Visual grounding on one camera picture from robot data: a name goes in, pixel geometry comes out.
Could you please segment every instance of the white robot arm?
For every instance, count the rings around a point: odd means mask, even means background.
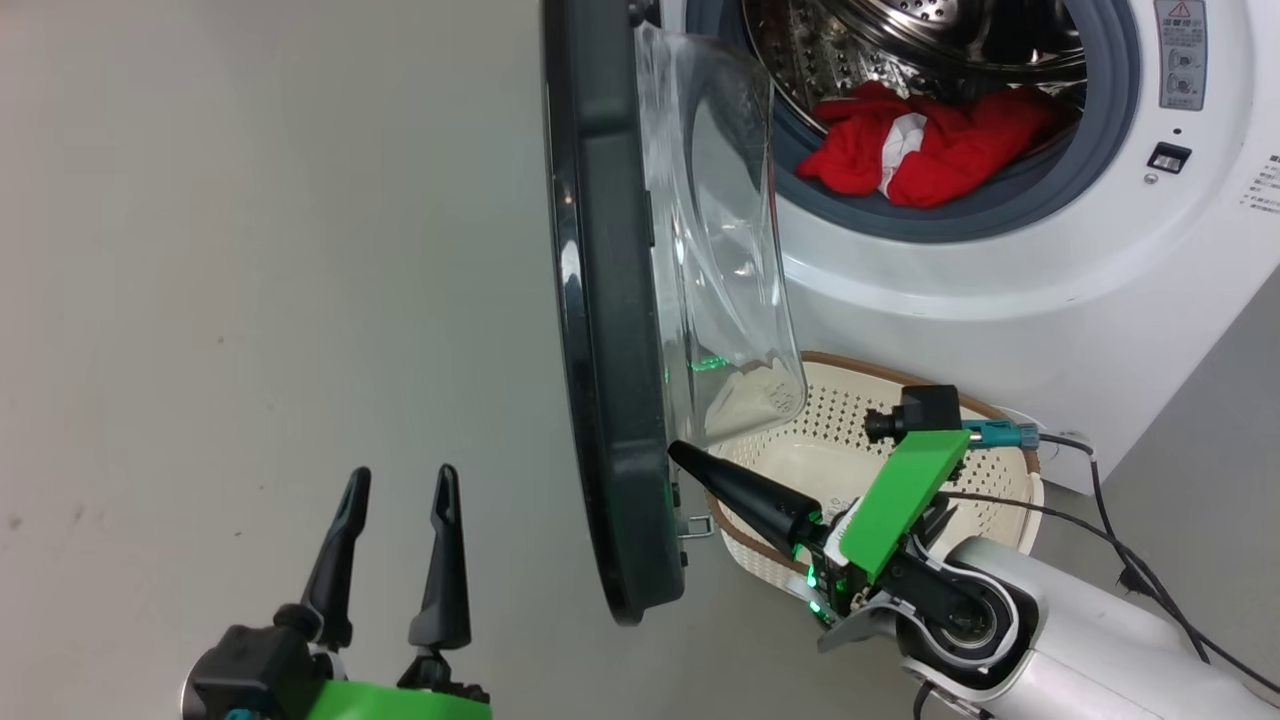
[[[1189,655],[1174,624],[1015,550],[969,538],[947,557],[997,579],[1029,635],[991,687],[908,656],[902,666],[955,710],[998,720],[1275,720],[1235,678]]]

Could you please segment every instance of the warning sticker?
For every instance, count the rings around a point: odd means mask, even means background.
[[[1258,174],[1249,179],[1249,188],[1240,196],[1240,205],[1280,217],[1280,155],[1272,155]]]
[[[1203,110],[1208,78],[1204,0],[1156,0],[1160,24],[1160,106]]]

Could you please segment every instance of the red cloth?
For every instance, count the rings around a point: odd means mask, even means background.
[[[1061,129],[1074,110],[1034,87],[993,92],[968,108],[954,108],[920,96],[902,100],[868,82],[849,100],[814,108],[832,128],[796,174],[844,195],[872,195],[886,177],[882,152],[890,129],[911,113],[927,118],[924,140],[918,152],[902,159],[884,193],[893,205],[937,208],[977,190],[1039,137]]]

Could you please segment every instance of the blue connector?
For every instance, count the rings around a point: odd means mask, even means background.
[[[964,429],[973,434],[969,441],[970,450],[987,450],[991,447],[1020,447],[1023,450],[1036,450],[1039,447],[1039,428],[1027,423],[1015,424],[1012,420],[961,420]]]

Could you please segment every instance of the cable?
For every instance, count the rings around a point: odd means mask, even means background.
[[[914,720],[920,720],[924,716],[924,701],[929,700],[929,694],[932,693],[933,683],[924,680],[920,691],[915,693],[915,702],[911,703],[911,717]]]
[[[1102,520],[1102,528],[1106,530],[1107,536],[1119,539],[1116,536],[1115,527],[1111,525],[1111,516],[1107,514],[1107,505],[1102,498],[1102,478],[1101,473],[1098,471],[1098,459],[1097,454],[1093,450],[1093,446],[1078,441],[1075,438],[1056,436],[1052,433],[1041,433],[1039,437],[1044,442],[1061,445],[1064,447],[1071,447],[1089,456],[1089,475],[1092,477],[1091,479],[1093,482],[1093,500],[1098,505],[1098,518]],[[1160,603],[1160,606],[1165,610],[1165,612],[1167,612],[1174,620],[1176,620],[1183,626],[1184,630],[1187,630],[1187,637],[1190,639],[1192,647],[1196,650],[1196,655],[1199,656],[1202,662],[1207,664],[1208,652],[1204,651],[1204,643],[1201,641],[1197,633],[1190,632],[1194,628],[1192,628],[1192,624],[1187,620],[1187,615],[1183,614],[1183,609],[1178,607],[1178,603],[1174,602],[1174,596],[1169,594],[1169,591],[1165,589],[1164,584],[1160,583],[1160,579],[1156,578],[1155,574],[1149,571],[1151,569],[1146,568],[1146,562],[1143,562],[1142,559],[1139,559],[1133,552],[1129,552],[1128,553],[1129,556],[1126,556],[1126,553],[1123,552],[1119,546],[1115,546],[1115,543],[1112,543],[1112,546],[1116,547],[1116,555],[1120,556],[1120,562],[1125,566],[1125,570],[1128,570],[1132,574],[1132,577],[1143,580],[1147,584],[1146,589],[1153,591],[1149,592],[1148,594],[1157,603]]]
[[[938,495],[941,495],[942,497],[950,498],[950,500],[973,500],[973,501],[978,501],[978,502],[993,502],[996,505],[1011,505],[1014,507],[1021,507],[1024,510],[1033,510],[1036,512],[1042,512],[1042,514],[1048,515],[1051,518],[1060,518],[1062,520],[1066,520],[1068,523],[1071,523],[1073,525],[1076,525],[1076,527],[1079,527],[1079,528],[1082,528],[1084,530],[1088,530],[1089,533],[1093,533],[1094,536],[1097,536],[1097,537],[1107,541],[1108,543],[1111,543],[1111,547],[1114,547],[1116,550],[1116,552],[1121,556],[1121,559],[1124,559],[1126,562],[1132,562],[1134,565],[1134,568],[1137,569],[1137,571],[1142,573],[1142,575],[1144,575],[1147,579],[1149,579],[1151,584],[1155,587],[1156,592],[1160,596],[1160,597],[1155,598],[1156,602],[1160,603],[1160,606],[1166,612],[1169,612],[1170,616],[1172,616],[1174,620],[1178,621],[1179,625],[1181,625],[1183,630],[1187,632],[1187,635],[1189,638],[1192,638],[1193,642],[1201,642],[1203,644],[1207,644],[1213,652],[1216,652],[1217,655],[1220,655],[1222,657],[1222,660],[1226,660],[1228,662],[1230,662],[1231,665],[1234,665],[1236,669],[1239,669],[1242,673],[1244,673],[1249,678],[1253,678],[1254,680],[1257,680],[1257,683],[1261,684],[1262,687],[1267,688],[1268,691],[1271,691],[1271,692],[1274,692],[1276,694],[1280,694],[1280,684],[1276,684],[1276,683],[1268,680],[1262,674],[1260,674],[1257,670],[1249,667],[1248,665],[1245,665],[1244,662],[1242,662],[1240,660],[1238,660],[1231,653],[1224,651],[1217,643],[1215,643],[1213,641],[1211,641],[1207,635],[1204,635],[1204,633],[1202,633],[1198,628],[1196,628],[1194,625],[1192,625],[1180,611],[1175,615],[1172,612],[1172,610],[1176,610],[1176,603],[1170,602],[1170,606],[1166,606],[1165,601],[1161,600],[1162,597],[1169,597],[1169,591],[1165,589],[1165,585],[1160,582],[1160,578],[1157,578],[1156,574],[1151,570],[1151,566],[1148,566],[1140,557],[1138,557],[1137,553],[1134,553],[1132,550],[1129,550],[1128,546],[1125,546],[1123,542],[1120,542],[1119,539],[1116,539],[1116,537],[1114,534],[1107,533],[1106,530],[1098,529],[1098,528],[1091,525],[1089,523],[1087,523],[1087,521],[1076,518],[1075,515],[1070,515],[1070,514],[1062,512],[1061,510],[1053,510],[1052,507],[1044,507],[1043,505],[1036,505],[1033,502],[1023,502],[1020,500],[1011,500],[1011,498],[1007,498],[1007,497],[995,497],[995,496],[989,496],[989,495],[979,495],[979,493],[972,493],[972,492],[941,491],[941,492],[938,492]]]

